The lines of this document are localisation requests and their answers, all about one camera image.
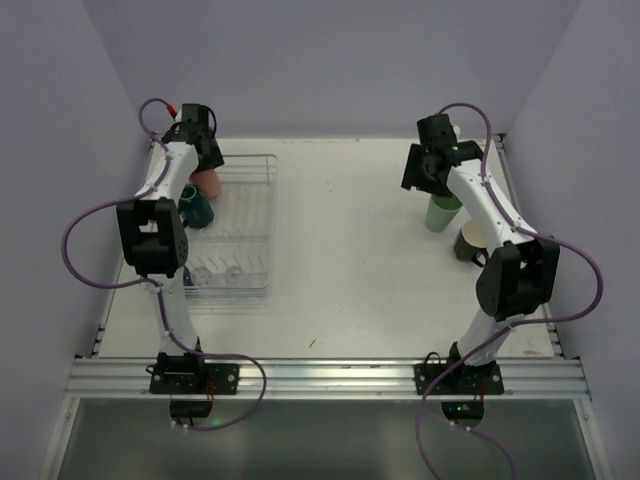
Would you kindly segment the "pink cup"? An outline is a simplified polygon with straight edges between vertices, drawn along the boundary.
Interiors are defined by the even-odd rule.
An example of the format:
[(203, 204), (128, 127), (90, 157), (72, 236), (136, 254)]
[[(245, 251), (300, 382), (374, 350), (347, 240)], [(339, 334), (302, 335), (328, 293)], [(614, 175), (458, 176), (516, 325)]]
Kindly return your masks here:
[(193, 173), (189, 182), (196, 186), (208, 200), (215, 200), (222, 191), (222, 182), (215, 169)]

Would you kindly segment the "light green plastic cup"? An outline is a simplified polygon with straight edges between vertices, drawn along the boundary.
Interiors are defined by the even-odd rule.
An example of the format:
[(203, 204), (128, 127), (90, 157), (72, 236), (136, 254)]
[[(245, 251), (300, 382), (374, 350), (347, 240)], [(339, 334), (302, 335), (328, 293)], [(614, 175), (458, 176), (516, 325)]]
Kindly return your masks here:
[(455, 197), (432, 195), (429, 199), (424, 225), (434, 233), (443, 232), (462, 208), (462, 203)]

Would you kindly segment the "dark teal cup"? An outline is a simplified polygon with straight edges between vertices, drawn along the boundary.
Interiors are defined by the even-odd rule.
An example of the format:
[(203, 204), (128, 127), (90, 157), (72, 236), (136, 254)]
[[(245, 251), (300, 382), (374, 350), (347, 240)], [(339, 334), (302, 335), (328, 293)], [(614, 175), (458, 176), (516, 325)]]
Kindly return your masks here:
[(192, 184), (187, 184), (178, 201), (178, 212), (184, 227), (203, 229), (214, 220), (214, 212), (209, 200)]

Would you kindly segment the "black mug with handle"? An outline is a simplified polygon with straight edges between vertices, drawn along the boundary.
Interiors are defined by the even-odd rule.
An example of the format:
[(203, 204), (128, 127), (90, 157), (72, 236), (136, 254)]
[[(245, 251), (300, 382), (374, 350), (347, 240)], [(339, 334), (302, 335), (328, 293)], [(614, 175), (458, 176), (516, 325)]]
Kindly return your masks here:
[(453, 252), (461, 262), (472, 263), (479, 268), (486, 265), (489, 259), (487, 241), (475, 222), (469, 220), (462, 225), (455, 238)]

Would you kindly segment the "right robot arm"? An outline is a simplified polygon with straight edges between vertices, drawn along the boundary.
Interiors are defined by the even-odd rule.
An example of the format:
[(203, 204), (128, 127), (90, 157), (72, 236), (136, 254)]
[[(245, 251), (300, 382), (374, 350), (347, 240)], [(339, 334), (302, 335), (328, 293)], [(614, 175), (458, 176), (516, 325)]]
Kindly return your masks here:
[(484, 366), (496, 359), (509, 330), (550, 300), (559, 247), (523, 232), (530, 226), (494, 181), (485, 153), (457, 138), (447, 114), (419, 120), (417, 130), (401, 187), (459, 200), (487, 241), (475, 286), (479, 310), (453, 346), (464, 365)]

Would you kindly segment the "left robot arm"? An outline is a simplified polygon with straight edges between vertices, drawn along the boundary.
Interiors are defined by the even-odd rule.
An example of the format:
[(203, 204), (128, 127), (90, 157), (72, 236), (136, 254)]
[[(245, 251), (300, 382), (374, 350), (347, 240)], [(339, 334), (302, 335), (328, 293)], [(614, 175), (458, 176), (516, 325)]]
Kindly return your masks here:
[(189, 243), (179, 202), (192, 176), (224, 165), (216, 133), (210, 107), (184, 103), (152, 149), (144, 186), (116, 207), (124, 259), (153, 297), (165, 356), (199, 349), (184, 293)]

